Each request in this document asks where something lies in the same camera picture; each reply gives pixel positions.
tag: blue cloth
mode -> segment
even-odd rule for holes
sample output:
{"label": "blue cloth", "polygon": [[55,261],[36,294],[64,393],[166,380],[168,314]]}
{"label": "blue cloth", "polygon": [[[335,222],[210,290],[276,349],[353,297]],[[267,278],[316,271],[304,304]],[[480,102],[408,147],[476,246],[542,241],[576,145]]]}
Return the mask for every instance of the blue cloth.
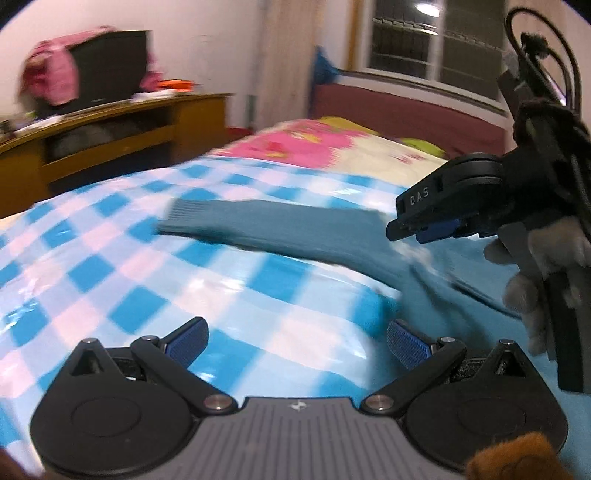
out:
{"label": "blue cloth", "polygon": [[176,200],[158,231],[342,265],[388,287],[400,283],[397,255],[374,210],[266,200]]}
{"label": "blue cloth", "polygon": [[314,61],[314,85],[326,85],[333,83],[338,77],[339,70],[331,64],[324,55],[321,47],[316,47],[316,60]]}

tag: curtain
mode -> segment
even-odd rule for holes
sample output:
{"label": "curtain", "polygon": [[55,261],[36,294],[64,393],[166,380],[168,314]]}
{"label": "curtain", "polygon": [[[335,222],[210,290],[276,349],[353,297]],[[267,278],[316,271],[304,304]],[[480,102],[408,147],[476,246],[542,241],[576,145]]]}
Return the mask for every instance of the curtain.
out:
{"label": "curtain", "polygon": [[[507,0],[506,5],[507,11],[514,7],[533,8],[545,15],[563,34],[566,33],[564,20],[565,5],[563,0]],[[546,40],[548,40],[548,45],[560,55],[567,65],[569,64],[566,52],[562,48],[558,38],[556,38],[554,33],[537,18],[527,14],[517,15],[513,21],[513,32],[519,43],[521,43],[520,36],[522,32],[543,35]],[[506,42],[506,47],[507,49],[511,48],[508,41]],[[558,85],[564,88],[562,73],[558,65],[556,65],[556,62],[554,62],[554,60],[544,60],[542,63],[552,75],[552,78],[557,81]],[[515,143],[513,141],[513,120],[510,119],[508,123],[506,142],[507,151],[515,148]]]}
{"label": "curtain", "polygon": [[324,0],[269,0],[255,126],[305,118]]}

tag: white wall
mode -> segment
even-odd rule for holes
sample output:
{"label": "white wall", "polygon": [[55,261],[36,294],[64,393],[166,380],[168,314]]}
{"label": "white wall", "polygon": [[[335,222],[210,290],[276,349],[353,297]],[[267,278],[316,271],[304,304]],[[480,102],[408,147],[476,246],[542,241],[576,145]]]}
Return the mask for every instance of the white wall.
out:
{"label": "white wall", "polygon": [[326,0],[321,42],[327,58],[339,69],[347,66],[350,14],[350,0]]}
{"label": "white wall", "polygon": [[151,30],[165,77],[235,93],[228,122],[244,126],[260,7],[259,0],[35,0],[0,32],[0,115],[20,109],[21,66],[35,43],[112,25]]}
{"label": "white wall", "polygon": [[581,79],[583,84],[583,120],[591,125],[591,56],[589,55],[589,46],[591,46],[591,25],[589,25],[576,11],[570,6],[564,5],[564,29],[566,41],[572,48],[574,56],[577,58]]}

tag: red headboard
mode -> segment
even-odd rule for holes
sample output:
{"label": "red headboard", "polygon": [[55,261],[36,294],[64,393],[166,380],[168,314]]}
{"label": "red headboard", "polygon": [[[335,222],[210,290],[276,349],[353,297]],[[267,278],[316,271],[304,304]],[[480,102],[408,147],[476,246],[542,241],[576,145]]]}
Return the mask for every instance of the red headboard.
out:
{"label": "red headboard", "polygon": [[346,118],[392,140],[426,140],[444,149],[449,158],[505,152],[505,130],[501,127],[450,108],[359,87],[317,86],[311,116]]}

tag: window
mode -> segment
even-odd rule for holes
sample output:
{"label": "window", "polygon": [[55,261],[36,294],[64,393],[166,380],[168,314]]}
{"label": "window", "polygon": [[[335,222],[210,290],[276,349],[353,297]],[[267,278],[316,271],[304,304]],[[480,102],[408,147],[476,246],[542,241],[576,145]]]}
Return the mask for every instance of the window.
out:
{"label": "window", "polygon": [[358,70],[499,99],[505,0],[366,0],[364,17]]}

